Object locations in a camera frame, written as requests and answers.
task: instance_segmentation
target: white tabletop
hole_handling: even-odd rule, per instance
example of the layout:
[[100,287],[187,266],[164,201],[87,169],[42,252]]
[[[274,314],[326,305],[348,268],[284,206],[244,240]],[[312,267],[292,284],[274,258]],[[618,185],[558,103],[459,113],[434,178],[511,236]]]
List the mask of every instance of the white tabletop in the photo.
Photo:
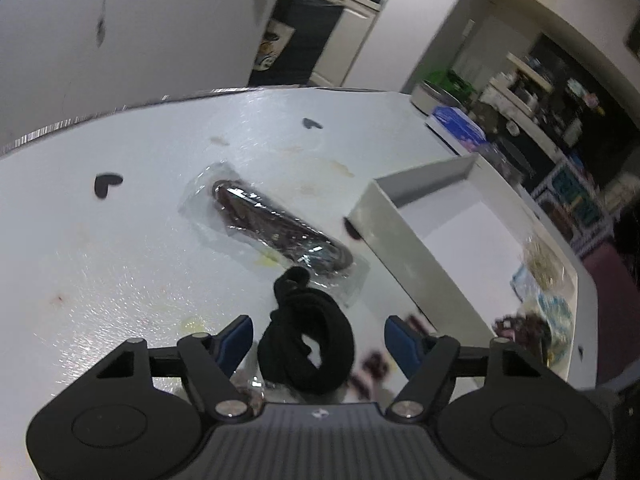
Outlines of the white tabletop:
[[[310,118],[322,129],[306,129]],[[89,121],[0,160],[0,290],[4,341],[0,479],[36,479],[24,448],[30,418],[132,335],[170,346],[249,314],[258,339],[276,307],[280,267],[217,251],[178,209],[213,162],[238,173],[365,258],[346,313],[356,364],[382,348],[390,314],[411,299],[342,225],[373,177],[443,160],[451,150],[408,96],[325,89],[260,90],[164,104]],[[124,182],[106,200],[94,178]],[[404,379],[392,365],[392,397]]]

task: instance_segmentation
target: white box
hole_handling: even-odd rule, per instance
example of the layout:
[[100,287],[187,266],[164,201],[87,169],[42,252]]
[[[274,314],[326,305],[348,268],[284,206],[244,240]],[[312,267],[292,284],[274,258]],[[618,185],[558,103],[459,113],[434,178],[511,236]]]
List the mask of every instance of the white box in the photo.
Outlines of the white box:
[[[440,334],[489,345],[492,324],[520,301],[510,281],[522,245],[542,238],[558,256],[575,313],[577,274],[540,220],[479,155],[377,178],[349,215],[370,248]],[[571,349],[553,370],[566,380]]]

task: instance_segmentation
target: black hair tie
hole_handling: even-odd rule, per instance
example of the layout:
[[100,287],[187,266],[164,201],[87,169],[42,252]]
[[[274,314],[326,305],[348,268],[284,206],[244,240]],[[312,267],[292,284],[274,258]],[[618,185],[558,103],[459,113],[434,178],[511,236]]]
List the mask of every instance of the black hair tie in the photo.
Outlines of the black hair tie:
[[[286,384],[302,393],[324,395],[348,378],[355,348],[349,321],[334,299],[308,288],[309,273],[291,267],[273,284],[278,309],[258,344],[258,362],[265,380]],[[309,361],[308,335],[320,346],[321,365]]]

